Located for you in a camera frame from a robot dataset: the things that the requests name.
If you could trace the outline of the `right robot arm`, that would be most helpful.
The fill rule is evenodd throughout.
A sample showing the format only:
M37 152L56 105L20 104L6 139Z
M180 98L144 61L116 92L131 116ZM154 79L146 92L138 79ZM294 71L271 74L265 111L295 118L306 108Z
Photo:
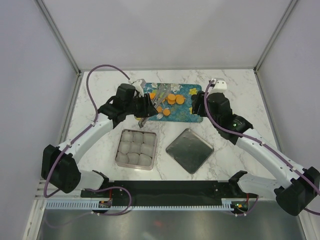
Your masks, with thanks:
M222 138L254 157L274 179L246 171L230 178L228 191L233 197L244 193L273 199L288 214L311 212L309 203L320 194L320 172L305 168L269 145L244 117L234 114L230 101L221 92L199 91L191 96L192 114L207 117Z

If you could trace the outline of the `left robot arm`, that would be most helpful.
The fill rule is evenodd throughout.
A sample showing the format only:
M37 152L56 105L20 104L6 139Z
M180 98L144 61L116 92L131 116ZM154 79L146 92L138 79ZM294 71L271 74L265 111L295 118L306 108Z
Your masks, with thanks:
M104 181L105 176L96 170L79 170L78 162L100 138L123 122L128 115L148 118L157 113L148 93L138 91L131 84L122 83L114 96L95 108L93 121L76 136L58 146L50 144L44 149L41 167L41 176L45 179L43 195L51 197L47 188L52 184L58 191L66 194L80 188L91 189L98 197L105 197L110 190L109 184Z

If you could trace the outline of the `orange cookie stack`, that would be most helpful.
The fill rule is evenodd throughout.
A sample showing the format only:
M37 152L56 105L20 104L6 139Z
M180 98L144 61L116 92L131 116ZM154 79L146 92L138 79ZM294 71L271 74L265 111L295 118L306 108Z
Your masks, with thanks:
M167 102L170 105L174 105L174 104L178 104L178 105L182 105L185 102L185 97L180 95L180 94L169 94L167 96Z

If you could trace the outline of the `orange flower cookie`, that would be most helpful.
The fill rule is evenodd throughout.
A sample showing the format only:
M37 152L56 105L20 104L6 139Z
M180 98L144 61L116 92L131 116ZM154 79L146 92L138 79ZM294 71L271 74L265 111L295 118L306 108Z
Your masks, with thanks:
M152 92L149 94L149 96L150 96L150 99L153 100L155 98L156 94Z

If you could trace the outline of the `metal tongs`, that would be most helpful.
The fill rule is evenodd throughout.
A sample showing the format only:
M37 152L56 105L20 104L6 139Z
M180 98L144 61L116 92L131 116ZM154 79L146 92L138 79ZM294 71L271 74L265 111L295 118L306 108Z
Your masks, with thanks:
M159 85L159 87L157 88L157 92L155 93L155 98L151 101L155 108L157 108L163 102L163 100L169 95L170 91L171 91L171 85L169 83L168 84L161 83ZM138 126L142 128L148 119L149 117L144 117L140 119L138 122Z

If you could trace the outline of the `square metal tin lid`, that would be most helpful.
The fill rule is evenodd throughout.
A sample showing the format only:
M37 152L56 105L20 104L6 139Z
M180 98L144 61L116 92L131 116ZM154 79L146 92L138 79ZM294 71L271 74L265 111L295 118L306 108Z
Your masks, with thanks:
M214 147L190 128L186 128L165 149L189 174L194 174L214 152Z

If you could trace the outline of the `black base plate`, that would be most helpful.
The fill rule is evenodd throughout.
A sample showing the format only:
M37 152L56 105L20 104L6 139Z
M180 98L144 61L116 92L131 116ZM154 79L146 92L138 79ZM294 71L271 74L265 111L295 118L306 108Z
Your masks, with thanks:
M247 194L227 181L217 180L116 180L101 189L123 187L133 207L218 206L222 199L245 199Z

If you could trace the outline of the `teal floral tray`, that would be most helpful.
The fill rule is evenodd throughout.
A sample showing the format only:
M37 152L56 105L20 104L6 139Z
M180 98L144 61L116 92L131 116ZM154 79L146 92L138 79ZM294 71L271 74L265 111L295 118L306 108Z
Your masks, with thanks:
M182 95L185 98L183 104L170 105L165 98L162 103L157 107L159 113L150 117L149 121L158 122L185 122L185 123L201 123L203 118L192 114L192 95L196 95L202 90L199 84L182 84L182 83L169 83L171 86L170 94ZM163 114L164 109L170 110L170 115Z

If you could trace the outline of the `square cookie tin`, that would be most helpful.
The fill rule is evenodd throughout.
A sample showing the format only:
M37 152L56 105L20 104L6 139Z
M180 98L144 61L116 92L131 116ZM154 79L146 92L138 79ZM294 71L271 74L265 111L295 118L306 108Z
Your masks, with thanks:
M157 141L157 134L154 132L124 129L116 149L115 163L123 168L152 170Z

